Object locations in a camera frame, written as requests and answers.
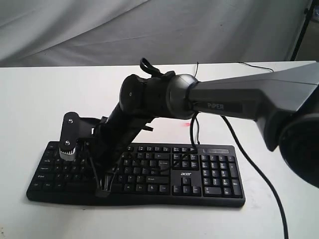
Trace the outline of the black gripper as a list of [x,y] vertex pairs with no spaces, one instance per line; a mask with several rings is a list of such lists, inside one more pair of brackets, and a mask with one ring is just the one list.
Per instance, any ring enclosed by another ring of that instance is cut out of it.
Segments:
[[107,198],[111,194],[115,164],[140,132],[137,117],[103,117],[94,126],[89,142],[88,165],[97,182],[95,196]]

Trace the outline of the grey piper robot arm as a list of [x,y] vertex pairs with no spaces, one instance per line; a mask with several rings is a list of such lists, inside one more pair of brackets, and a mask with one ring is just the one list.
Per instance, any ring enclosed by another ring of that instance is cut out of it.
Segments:
[[90,154],[102,171],[147,123],[156,118],[194,120],[198,113],[252,120],[269,151],[280,150],[289,168],[319,185],[319,65],[201,82],[190,74],[162,73],[142,58],[144,79],[129,75],[119,102],[93,131]]

